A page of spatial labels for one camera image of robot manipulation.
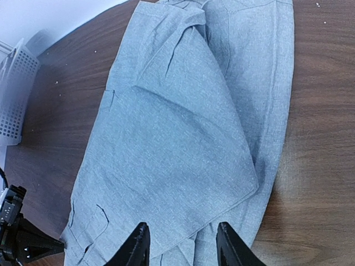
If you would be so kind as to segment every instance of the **garment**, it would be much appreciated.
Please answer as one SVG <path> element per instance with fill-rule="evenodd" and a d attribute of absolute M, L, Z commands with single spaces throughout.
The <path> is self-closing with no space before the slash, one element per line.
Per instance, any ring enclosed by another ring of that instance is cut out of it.
<path fill-rule="evenodd" d="M 227 221 L 251 245 L 285 137 L 285 1 L 140 2 L 111 68 L 62 234 L 66 265 L 104 265 L 139 222 L 151 265 L 216 265 Z"/>

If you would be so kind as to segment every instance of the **wooden table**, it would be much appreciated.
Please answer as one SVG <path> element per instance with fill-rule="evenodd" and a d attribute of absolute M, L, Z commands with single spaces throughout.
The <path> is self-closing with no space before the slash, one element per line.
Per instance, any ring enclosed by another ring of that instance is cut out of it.
<path fill-rule="evenodd" d="M 70 211 L 109 69 L 132 0 L 99 15 L 40 56 L 10 183 L 23 212 L 59 237 Z M 296 67 L 276 184 L 253 251 L 267 265 L 355 265 L 355 1 L 295 0 Z M 63 255 L 32 263 L 63 265 Z"/>

